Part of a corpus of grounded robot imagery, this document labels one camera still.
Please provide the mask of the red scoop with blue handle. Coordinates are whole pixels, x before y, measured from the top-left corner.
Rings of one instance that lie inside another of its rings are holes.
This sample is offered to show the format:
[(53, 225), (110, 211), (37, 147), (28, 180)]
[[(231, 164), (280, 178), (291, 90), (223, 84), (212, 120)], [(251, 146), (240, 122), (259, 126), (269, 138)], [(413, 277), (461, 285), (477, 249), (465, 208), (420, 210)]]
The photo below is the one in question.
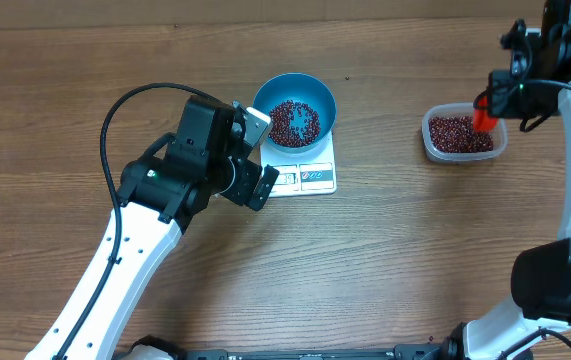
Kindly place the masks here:
[(474, 115), (472, 128), (475, 132), (489, 133), (495, 129), (498, 119), (491, 117), (487, 110), (488, 100), (486, 95), (480, 96), (473, 103)]

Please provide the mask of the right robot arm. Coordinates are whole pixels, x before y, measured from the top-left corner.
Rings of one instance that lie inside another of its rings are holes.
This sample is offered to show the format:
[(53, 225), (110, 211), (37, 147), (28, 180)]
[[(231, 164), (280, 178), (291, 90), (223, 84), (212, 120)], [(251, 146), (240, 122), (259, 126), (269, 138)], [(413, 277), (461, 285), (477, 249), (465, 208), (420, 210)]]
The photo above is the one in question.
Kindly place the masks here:
[(571, 0), (548, 1), (541, 27), (518, 20), (502, 35), (510, 51), (507, 70), (494, 70), (473, 102), (475, 128), (489, 119), (517, 119), (523, 133), (552, 116), (565, 132), (566, 180), (555, 241), (522, 252), (512, 267), (510, 295), (482, 318), (459, 324), (438, 359), (529, 359), (547, 337), (571, 330)]

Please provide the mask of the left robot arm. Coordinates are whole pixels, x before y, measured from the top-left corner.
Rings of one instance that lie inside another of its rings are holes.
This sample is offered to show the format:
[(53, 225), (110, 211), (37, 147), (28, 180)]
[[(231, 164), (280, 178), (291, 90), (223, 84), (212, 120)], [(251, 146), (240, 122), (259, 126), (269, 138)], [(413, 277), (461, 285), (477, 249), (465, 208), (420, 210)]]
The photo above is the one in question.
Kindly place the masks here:
[(248, 157), (272, 127), (252, 107), (191, 96), (177, 131), (124, 168), (96, 254), (28, 358), (110, 358), (151, 277), (213, 195), (263, 208), (278, 172)]

